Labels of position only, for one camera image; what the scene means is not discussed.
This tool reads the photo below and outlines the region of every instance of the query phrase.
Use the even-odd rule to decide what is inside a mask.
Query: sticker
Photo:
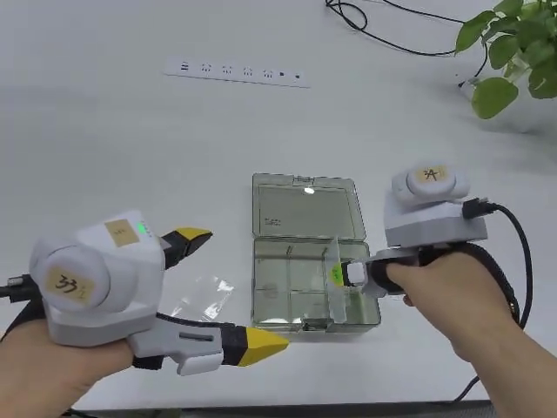
[[[420,170],[416,170],[414,174],[420,183],[426,183],[428,181],[443,181],[448,177],[445,165],[424,167]]]
[[[335,264],[331,269],[331,272],[329,272],[329,278],[336,286],[342,287],[345,285],[345,281],[342,279],[342,266],[340,263]]]
[[[95,282],[54,266],[47,275],[45,287],[47,292],[87,305],[95,290]]]
[[[128,222],[128,219],[112,220],[104,224],[116,246],[128,246],[139,242],[138,235]]]

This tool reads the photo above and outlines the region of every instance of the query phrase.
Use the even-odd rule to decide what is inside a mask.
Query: socket
[[[201,61],[182,57],[169,57],[166,60],[164,74],[167,76],[309,88],[302,71],[276,70],[247,64],[220,63],[212,60]]]

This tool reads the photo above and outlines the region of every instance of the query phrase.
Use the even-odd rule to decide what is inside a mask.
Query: black grip
[[[367,265],[367,276],[373,277],[375,283],[387,290],[389,294],[403,294],[404,289],[389,279],[386,273],[386,267],[391,263],[402,264],[403,266],[414,266],[416,258],[412,256],[372,261]]]
[[[476,259],[491,274],[495,282],[499,285],[501,292],[505,295],[505,299],[511,310],[513,320],[518,324],[520,321],[520,307],[514,296],[514,289],[508,282],[507,277],[497,264],[497,261],[483,247],[468,242],[452,244],[448,248],[432,248],[426,247],[419,250],[418,264],[419,266],[427,266],[439,257],[444,257],[452,253],[464,253]],[[415,259],[386,259],[376,260],[368,265],[368,274],[375,282],[383,287],[389,294],[403,294],[404,290],[388,278],[386,267],[389,263],[398,263],[407,266],[414,265]]]

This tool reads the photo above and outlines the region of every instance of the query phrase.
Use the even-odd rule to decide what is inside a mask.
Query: transparent plastic bag
[[[185,295],[171,316],[185,320],[214,321],[234,290],[228,281],[217,276],[187,280]]]

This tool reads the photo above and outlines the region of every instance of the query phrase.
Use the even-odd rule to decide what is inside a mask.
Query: human hand
[[[455,353],[471,360],[483,336],[513,323],[507,300],[487,269],[475,258],[452,253],[428,266],[387,266],[389,279],[453,344]]]
[[[53,418],[100,379],[131,366],[124,340],[65,347],[50,340],[45,320],[13,329],[0,343],[0,410],[5,418]]]

